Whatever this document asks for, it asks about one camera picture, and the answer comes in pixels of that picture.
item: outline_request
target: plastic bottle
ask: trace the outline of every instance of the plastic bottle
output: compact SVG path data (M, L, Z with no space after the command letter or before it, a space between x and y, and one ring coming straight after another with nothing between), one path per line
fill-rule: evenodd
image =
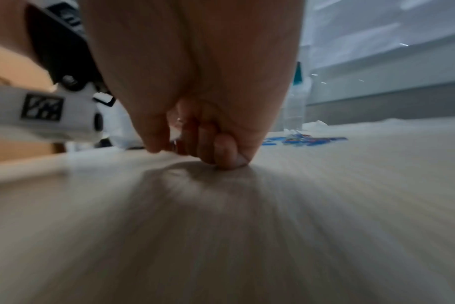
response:
M298 62L294 81L284 101L283 124L286 135L303 129L306 102L310 91L311 82L303 81L301 62Z

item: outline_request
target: hand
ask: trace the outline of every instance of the hand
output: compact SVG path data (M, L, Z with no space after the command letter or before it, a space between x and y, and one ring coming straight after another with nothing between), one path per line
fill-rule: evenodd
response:
M97 65L146 149L248 164L294 75L304 0L83 0Z

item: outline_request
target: black label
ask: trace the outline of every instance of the black label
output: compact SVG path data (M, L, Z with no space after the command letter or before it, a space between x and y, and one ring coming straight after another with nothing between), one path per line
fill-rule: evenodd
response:
M28 93L22 108L22 119L60 121L64 98Z
M66 2L58 3L47 8L51 13L61 18L64 22L69 24L71 28L78 34L84 36L84 26L81 21L81 14L77 8L74 8Z

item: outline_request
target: motion blur floor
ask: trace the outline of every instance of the motion blur floor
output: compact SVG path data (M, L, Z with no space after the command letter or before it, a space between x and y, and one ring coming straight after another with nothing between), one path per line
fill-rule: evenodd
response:
M455 118L308 133L0 165L0 303L455 303Z

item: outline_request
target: wooden floor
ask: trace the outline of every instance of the wooden floor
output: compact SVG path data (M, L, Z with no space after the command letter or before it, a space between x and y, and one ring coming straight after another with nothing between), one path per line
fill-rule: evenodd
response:
M0 165L0 303L455 303L455 119L312 133Z

